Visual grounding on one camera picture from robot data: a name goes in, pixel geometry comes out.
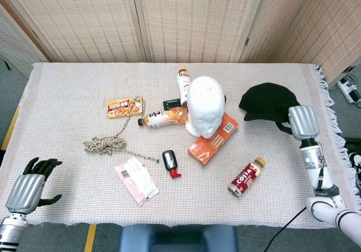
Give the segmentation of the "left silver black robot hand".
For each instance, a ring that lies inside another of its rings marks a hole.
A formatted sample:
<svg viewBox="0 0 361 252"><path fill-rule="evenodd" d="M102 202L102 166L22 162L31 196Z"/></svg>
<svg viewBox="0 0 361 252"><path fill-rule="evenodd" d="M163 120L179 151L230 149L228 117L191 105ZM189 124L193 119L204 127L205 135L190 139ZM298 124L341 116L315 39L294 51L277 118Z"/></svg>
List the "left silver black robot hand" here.
<svg viewBox="0 0 361 252"><path fill-rule="evenodd" d="M29 215L38 207L58 202L62 198L61 194L53 198L41 196L49 176L54 168L61 164L62 162L56 158L42 161L38 157L31 159L11 190L6 202L7 210L11 213Z"/></svg>

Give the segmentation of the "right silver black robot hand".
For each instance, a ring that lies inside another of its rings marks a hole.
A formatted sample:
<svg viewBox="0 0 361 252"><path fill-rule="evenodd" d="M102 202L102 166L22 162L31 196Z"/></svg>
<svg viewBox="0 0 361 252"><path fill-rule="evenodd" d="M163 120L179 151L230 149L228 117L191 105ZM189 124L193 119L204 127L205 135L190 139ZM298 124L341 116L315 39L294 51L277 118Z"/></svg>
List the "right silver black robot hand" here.
<svg viewBox="0 0 361 252"><path fill-rule="evenodd" d="M320 128L312 106L283 106L282 111L283 121L276 122L279 130L293 135L299 141L315 139L319 135Z"/></svg>

